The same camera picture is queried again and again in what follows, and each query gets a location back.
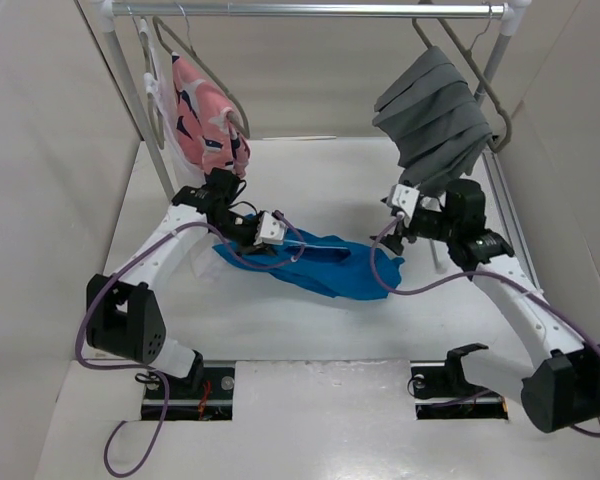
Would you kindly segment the blue t shirt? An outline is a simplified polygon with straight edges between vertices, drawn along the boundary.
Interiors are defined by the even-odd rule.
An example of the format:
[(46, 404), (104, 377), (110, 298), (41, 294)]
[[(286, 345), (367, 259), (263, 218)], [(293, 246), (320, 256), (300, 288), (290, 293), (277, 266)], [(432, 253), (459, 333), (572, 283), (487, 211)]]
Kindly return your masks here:
[(273, 245), (280, 262), (276, 265), (252, 265), (239, 261), (237, 245), (219, 243), (216, 253), (229, 265), (240, 270), (267, 273), (275, 279), (329, 298), (343, 297), (357, 301), (381, 300), (388, 291), (380, 286), (376, 275), (389, 287), (397, 288), (401, 281), (404, 259), (391, 257), (366, 244), (346, 241), (335, 235), (316, 236), (303, 229), (288, 229), (285, 240), (307, 243), (343, 245), (349, 252), (285, 248)]

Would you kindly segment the light blue wire hanger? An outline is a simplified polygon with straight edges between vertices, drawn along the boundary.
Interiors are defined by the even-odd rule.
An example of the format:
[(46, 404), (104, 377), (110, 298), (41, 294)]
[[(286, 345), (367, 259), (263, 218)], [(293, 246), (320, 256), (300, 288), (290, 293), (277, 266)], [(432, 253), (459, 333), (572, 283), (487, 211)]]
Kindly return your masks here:
[(307, 243), (298, 240), (284, 240), (282, 246), (285, 248), (309, 249), (309, 250), (324, 250), (324, 251), (342, 251), (349, 252), (349, 248), (343, 245), (331, 245), (331, 244), (316, 244)]

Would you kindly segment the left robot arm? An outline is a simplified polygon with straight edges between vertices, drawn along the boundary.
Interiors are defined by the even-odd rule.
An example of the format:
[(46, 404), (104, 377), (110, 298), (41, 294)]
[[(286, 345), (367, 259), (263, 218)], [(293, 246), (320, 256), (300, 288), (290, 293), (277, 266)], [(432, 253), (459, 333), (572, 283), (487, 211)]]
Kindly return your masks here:
[(172, 198), (158, 227), (140, 249), (110, 276), (96, 274), (86, 289), (84, 341), (90, 347), (164, 374), (181, 396), (202, 387), (203, 357), (170, 338), (157, 293), (204, 237), (232, 242), (235, 253), (260, 253), (284, 240), (277, 213), (244, 217), (231, 206), (242, 180), (215, 168), (199, 187), (184, 186)]

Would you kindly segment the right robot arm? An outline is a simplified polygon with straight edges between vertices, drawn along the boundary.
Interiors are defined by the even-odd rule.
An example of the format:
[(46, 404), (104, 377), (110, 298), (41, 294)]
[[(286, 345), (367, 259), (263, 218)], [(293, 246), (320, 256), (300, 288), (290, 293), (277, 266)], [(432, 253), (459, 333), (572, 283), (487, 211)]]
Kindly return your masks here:
[(600, 417), (600, 343), (551, 306), (535, 289), (512, 246), (486, 225), (479, 183), (450, 182), (441, 206), (431, 208), (416, 188), (391, 187), (384, 200), (393, 221), (375, 238), (400, 254), (402, 243), (426, 239), (446, 245), (465, 278), (497, 307), (530, 358), (524, 365), (481, 343), (456, 347), (431, 378), (415, 373), (414, 394), (448, 408), (498, 394), (522, 406), (540, 431), (552, 433)]

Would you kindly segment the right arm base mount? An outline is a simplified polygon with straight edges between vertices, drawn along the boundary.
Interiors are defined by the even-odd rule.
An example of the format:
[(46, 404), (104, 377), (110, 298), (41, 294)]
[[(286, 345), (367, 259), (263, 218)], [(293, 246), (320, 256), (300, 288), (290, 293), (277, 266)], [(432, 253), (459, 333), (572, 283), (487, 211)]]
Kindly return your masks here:
[(444, 360), (412, 361), (407, 393), (415, 400), (417, 420), (504, 420), (509, 419), (506, 401), (483, 386), (469, 383), (461, 359), (487, 350), (481, 343), (456, 347)]

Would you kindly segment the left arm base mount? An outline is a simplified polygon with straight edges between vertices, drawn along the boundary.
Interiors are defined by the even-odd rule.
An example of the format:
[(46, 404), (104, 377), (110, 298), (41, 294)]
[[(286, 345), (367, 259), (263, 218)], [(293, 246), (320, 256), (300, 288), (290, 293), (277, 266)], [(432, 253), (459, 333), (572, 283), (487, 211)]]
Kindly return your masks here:
[[(199, 387), (192, 391), (181, 379), (170, 379), (170, 396), (166, 421), (230, 421), (233, 417), (233, 396), (236, 363), (211, 361), (204, 365)], [(140, 418), (157, 421), (164, 402), (164, 385), (155, 373), (141, 371), (135, 381), (144, 387)]]

